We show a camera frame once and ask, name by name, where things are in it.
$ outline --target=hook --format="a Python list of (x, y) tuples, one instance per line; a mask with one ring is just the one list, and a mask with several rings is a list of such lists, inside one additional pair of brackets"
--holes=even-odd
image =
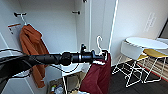
[(99, 50), (100, 50), (99, 55), (101, 55), (103, 52), (102, 52), (102, 49), (101, 49), (100, 44), (99, 44), (99, 38), (100, 38), (101, 41), (102, 41), (103, 39), (102, 39), (101, 36), (97, 36), (97, 46), (98, 46), (98, 48), (99, 48)]

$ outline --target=bar stool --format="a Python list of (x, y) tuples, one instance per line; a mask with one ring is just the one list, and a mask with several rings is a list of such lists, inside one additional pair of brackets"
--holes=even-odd
[[(166, 57), (168, 57), (167, 55), (163, 54), (163, 53), (160, 53), (154, 49), (145, 49), (144, 50), (144, 53), (147, 54), (150, 57), (154, 57), (156, 58), (154, 63), (152, 64), (152, 67), (150, 68), (149, 72), (147, 72), (147, 76), (145, 77), (145, 80), (144, 80), (144, 83), (148, 83), (148, 82), (155, 82), (155, 81), (160, 81), (162, 79), (162, 76), (163, 76), (163, 69), (164, 69), (164, 65), (165, 65), (165, 62), (166, 62)], [(157, 63), (157, 60), (160, 59), (160, 58), (164, 58), (164, 62), (163, 62), (163, 66), (162, 66), (162, 69), (160, 70), (159, 68), (157, 68), (155, 66), (155, 64)], [(159, 71), (161, 71), (160, 73), (160, 78), (157, 79), (157, 80), (151, 80), (151, 81), (147, 81), (153, 67), (157, 68)]]
[[(137, 61), (140, 61), (140, 60), (143, 60), (144, 59), (144, 63), (145, 63), (145, 59), (148, 58), (148, 56), (145, 56), (145, 55), (142, 55), (141, 53), (143, 52), (144, 48), (142, 47), (138, 47), (138, 46), (135, 46), (133, 44), (130, 44), (126, 41), (122, 41), (122, 44), (121, 44), (121, 53), (122, 55), (120, 56), (118, 62), (117, 62), (117, 65), (115, 66), (112, 74), (115, 74), (117, 72), (122, 72), (123, 74), (125, 74), (125, 78), (128, 77), (128, 80), (127, 80), (127, 83), (126, 83), (126, 87), (129, 87), (133, 84), (136, 84), (138, 82), (143, 82), (141, 80), (141, 77), (142, 77), (142, 72), (144, 70), (144, 68), (142, 68), (141, 66), (139, 66), (137, 63)], [(125, 55), (126, 57), (134, 60), (134, 63), (132, 65), (128, 64), (127, 62), (125, 62), (123, 64), (123, 67), (122, 68), (119, 68), (118, 67), (118, 64), (120, 63), (123, 55)], [(128, 65), (129, 68), (131, 69), (131, 71), (127, 70), (124, 65)], [(139, 80), (135, 81), (135, 82), (132, 82), (132, 83), (129, 83), (130, 82), (130, 79), (131, 79), (131, 76), (132, 74), (134, 74), (134, 72), (139, 72), (140, 73), (140, 76), (136, 76)]]

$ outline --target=maroon garment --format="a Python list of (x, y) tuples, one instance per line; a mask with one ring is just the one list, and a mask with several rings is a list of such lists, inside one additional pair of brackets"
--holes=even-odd
[(90, 94), (107, 94), (111, 76), (111, 56), (108, 53), (105, 65), (92, 64), (82, 81), (80, 91)]

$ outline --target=floor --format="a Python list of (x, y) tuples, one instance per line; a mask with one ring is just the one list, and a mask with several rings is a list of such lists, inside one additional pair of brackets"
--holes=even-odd
[[(121, 72), (111, 75), (108, 94), (168, 94), (168, 82), (163, 79), (160, 82), (154, 83), (142, 84), (141, 82), (139, 82), (133, 86), (126, 88), (125, 85), (127, 80), (124, 77), (125, 75)], [(149, 79), (157, 78), (157, 76), (151, 74)]]

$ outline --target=white chair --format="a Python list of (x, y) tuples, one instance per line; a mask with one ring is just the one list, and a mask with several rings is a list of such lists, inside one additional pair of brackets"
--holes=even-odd
[[(115, 74), (115, 73), (117, 73), (119, 71), (121, 71), (123, 74), (125, 74), (126, 75), (125, 78), (128, 77), (128, 80), (127, 80), (127, 83), (126, 83), (126, 87), (129, 87), (129, 86), (131, 86), (133, 84), (136, 84), (136, 83), (138, 83), (140, 81), (143, 82), (141, 80), (141, 77), (142, 77), (142, 72), (143, 72), (144, 68), (142, 68), (141, 66), (136, 64), (137, 61), (140, 61), (142, 59), (144, 59), (144, 63), (145, 63), (145, 59), (148, 58), (148, 56), (142, 55), (143, 50), (144, 50), (144, 48), (142, 48), (142, 47), (138, 47), (138, 46), (135, 46), (135, 45), (130, 44), (128, 42), (122, 41), (122, 44), (121, 44), (121, 53), (122, 53), (122, 55), (120, 56), (120, 58), (118, 60), (118, 63), (115, 66), (112, 74)], [(119, 68), (118, 64), (120, 64), (120, 61), (121, 61), (121, 58), (123, 57), (123, 55), (125, 55), (126, 57), (134, 60), (134, 62), (133, 62), (132, 65), (128, 64), (127, 62), (125, 62), (123, 64), (123, 67)], [(129, 68), (131, 69), (131, 71), (129, 69), (126, 69), (124, 65), (128, 65)], [(137, 75), (134, 74), (134, 72), (139, 72), (140, 76), (138, 77)], [(135, 82), (129, 83), (130, 82), (130, 78), (131, 78), (132, 75), (135, 75), (135, 77), (137, 77), (138, 80), (135, 81)]]

